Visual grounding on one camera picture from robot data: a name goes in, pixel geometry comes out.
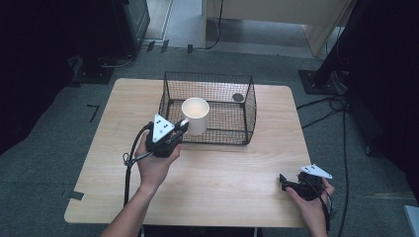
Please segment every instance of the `hand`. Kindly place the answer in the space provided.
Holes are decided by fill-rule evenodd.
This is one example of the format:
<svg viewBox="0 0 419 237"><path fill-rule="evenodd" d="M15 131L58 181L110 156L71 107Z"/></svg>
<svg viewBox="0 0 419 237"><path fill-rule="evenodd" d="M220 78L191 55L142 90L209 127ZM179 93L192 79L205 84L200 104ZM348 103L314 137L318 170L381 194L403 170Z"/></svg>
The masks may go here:
<svg viewBox="0 0 419 237"><path fill-rule="evenodd" d="M146 151L145 140L148 130L142 134L141 141L134 155L138 156L144 154ZM156 158L149 156L139 160L136 164L138 166L139 175L141 177L141 189L148 189L150 192L156 192L158 187L166 179L169 167L179 156L181 152L181 144L178 144L168 158Z"/></svg>
<svg viewBox="0 0 419 237"><path fill-rule="evenodd" d="M335 192L335 188L331 186L325 178L322 178L322 182L324 190L332 196L332 194ZM326 192L323 192L321 198L327 205L328 196ZM302 219L304 220L305 225L310 232L310 235L312 237L327 236L326 220L321 201L318 198L310 201L304 200L293 188L290 187L287 187L287 193L298 206L299 213L301 214Z"/></svg>

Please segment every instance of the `wire mesh cage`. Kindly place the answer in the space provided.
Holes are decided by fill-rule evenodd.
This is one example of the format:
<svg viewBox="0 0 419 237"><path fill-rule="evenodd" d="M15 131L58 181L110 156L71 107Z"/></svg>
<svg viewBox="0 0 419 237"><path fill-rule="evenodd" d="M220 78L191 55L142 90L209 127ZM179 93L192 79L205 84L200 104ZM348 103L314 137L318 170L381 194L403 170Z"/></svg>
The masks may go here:
<svg viewBox="0 0 419 237"><path fill-rule="evenodd" d="M184 142L246 145L256 124L256 96L251 76L165 72L159 114L177 122L182 104L198 97L209 103L209 124L202 135L186 133Z"/></svg>

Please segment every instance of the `small dark object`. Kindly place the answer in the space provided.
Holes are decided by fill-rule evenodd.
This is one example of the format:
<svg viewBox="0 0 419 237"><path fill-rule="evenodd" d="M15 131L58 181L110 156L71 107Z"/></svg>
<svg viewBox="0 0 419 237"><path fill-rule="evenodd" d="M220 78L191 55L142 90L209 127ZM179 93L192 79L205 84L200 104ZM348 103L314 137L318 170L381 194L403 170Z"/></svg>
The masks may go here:
<svg viewBox="0 0 419 237"><path fill-rule="evenodd" d="M318 198L323 192L321 178L317 176L308 175L300 172L298 175L298 183L288 181L283 175L280 174L280 182L283 191L286 187L293 188L300 197L305 200L313 200Z"/></svg>

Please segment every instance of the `table top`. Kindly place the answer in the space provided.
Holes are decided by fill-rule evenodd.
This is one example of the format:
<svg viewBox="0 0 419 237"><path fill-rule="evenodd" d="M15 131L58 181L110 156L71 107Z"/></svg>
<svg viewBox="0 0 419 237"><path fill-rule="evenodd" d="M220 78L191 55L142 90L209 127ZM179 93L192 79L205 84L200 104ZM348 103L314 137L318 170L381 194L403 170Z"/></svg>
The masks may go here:
<svg viewBox="0 0 419 237"><path fill-rule="evenodd" d="M119 79L87 154L65 220L110 223L124 206L126 166L139 130L158 113L162 80ZM281 190L309 165L289 87L255 85L257 118L246 146L184 143L146 214L144 224L302 227L296 205ZM129 194L139 185L132 169Z"/></svg>

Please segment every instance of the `white cup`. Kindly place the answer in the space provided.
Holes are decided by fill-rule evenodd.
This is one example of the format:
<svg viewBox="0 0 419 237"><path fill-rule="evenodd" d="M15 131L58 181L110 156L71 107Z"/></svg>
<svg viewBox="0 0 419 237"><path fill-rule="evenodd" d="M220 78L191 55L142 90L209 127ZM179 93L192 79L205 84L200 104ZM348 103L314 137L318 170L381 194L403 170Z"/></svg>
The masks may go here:
<svg viewBox="0 0 419 237"><path fill-rule="evenodd" d="M210 105L201 98L190 98L182 104L183 119L189 122L188 134L201 135L209 125Z"/></svg>

